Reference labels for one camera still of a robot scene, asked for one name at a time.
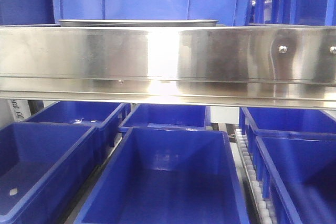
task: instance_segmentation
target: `screw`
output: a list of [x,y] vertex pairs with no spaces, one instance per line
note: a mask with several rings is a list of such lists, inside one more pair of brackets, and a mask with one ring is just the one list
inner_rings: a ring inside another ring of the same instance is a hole
[[287,47],[286,46],[280,46],[279,47],[279,53],[281,53],[281,54],[285,54],[285,53],[287,53]]
[[333,55],[336,55],[336,46],[332,46],[332,47],[330,47],[330,52],[331,52]]

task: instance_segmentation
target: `metal frame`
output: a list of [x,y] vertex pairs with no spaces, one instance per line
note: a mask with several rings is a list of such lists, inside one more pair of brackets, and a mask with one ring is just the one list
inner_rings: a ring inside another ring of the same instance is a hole
[[333,27],[2,27],[0,98],[336,108]]

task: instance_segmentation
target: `stainless steel shelf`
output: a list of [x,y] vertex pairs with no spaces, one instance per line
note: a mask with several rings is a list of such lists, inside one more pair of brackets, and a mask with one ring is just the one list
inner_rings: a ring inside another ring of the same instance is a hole
[[336,108],[336,28],[2,27],[0,98]]

